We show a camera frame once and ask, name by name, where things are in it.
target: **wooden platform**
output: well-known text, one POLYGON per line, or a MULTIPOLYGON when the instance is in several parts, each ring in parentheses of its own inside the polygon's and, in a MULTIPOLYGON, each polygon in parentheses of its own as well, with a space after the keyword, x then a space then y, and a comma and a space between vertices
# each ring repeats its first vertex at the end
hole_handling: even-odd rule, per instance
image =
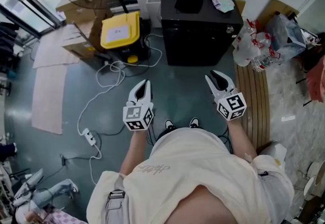
POLYGON ((235 64, 236 84, 247 104, 241 123, 254 148, 259 150, 270 142, 270 103, 265 72, 253 71, 251 65, 235 64))

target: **green floor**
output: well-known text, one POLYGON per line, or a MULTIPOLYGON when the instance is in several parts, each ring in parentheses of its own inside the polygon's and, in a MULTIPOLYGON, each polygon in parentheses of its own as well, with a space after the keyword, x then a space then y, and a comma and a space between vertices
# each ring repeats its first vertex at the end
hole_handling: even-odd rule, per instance
MULTIPOLYGON (((81 130, 87 127, 98 133, 118 132, 123 126, 122 108, 129 91, 141 80, 149 79, 152 83, 153 103, 156 109, 153 125, 156 136, 163 130, 167 118, 173 120, 177 127, 184 127, 188 126, 194 116, 200 119, 204 129, 221 135, 226 129, 226 123, 215 109, 204 75, 215 69, 234 79, 232 53, 227 52, 214 67, 172 67, 167 65, 163 39, 151 37, 150 45, 161 49, 164 53, 159 64, 140 76, 126 78, 120 86, 91 103, 81 119, 81 130)), ((157 58, 158 53, 152 51, 151 64, 157 58)), ((78 135, 77 120, 89 99, 103 91, 95 80, 95 73, 100 68, 101 62, 94 59, 90 65, 81 61, 68 67, 61 136, 31 127, 31 106, 36 75, 32 65, 33 62, 28 56, 22 58, 17 79, 13 81, 12 93, 6 98, 6 131, 14 133, 18 147, 15 169, 31 168, 34 172, 43 168, 44 175, 48 176, 61 168, 60 154, 65 157, 89 157, 96 154, 96 150, 78 135)), ((132 75, 144 69, 126 69, 126 74, 132 75)), ((105 71, 101 76, 102 84, 109 84, 115 80, 116 75, 109 71, 105 71)), ((102 171, 119 170, 128 150, 131 135, 126 128, 117 136, 101 135, 103 158, 92 162, 95 181, 102 171)), ((148 145, 147 156, 150 150, 151 146, 148 145)), ((54 200, 53 204, 59 208, 66 206, 67 213, 86 220, 86 207, 94 188, 90 179, 89 162, 81 159, 69 161, 65 168, 40 187, 50 187, 65 178, 72 179, 79 186, 80 193, 73 201, 60 198, 54 200)))

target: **checkered cloth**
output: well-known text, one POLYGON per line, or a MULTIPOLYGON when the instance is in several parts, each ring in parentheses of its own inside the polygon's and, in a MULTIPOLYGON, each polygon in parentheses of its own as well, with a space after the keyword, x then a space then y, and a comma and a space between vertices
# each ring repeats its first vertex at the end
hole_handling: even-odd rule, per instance
POLYGON ((87 224, 59 209, 54 209, 53 212, 45 218, 45 222, 48 224, 87 224))

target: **floor mat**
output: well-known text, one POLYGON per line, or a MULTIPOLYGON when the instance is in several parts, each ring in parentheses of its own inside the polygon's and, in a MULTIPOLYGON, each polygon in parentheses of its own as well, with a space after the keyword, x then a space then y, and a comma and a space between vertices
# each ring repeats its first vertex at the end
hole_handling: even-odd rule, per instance
POLYGON ((69 26, 54 30, 40 39, 33 68, 78 63, 79 58, 61 47, 69 26))
POLYGON ((33 127, 62 134, 62 102, 66 73, 67 65, 37 69, 32 98, 33 127))

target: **backpack strap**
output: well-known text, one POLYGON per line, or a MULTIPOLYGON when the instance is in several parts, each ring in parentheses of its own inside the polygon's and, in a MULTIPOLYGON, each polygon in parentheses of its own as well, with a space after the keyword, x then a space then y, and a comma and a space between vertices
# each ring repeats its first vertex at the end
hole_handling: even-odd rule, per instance
POLYGON ((124 191, 123 178, 120 175, 107 198, 104 224, 129 224, 128 196, 124 191))

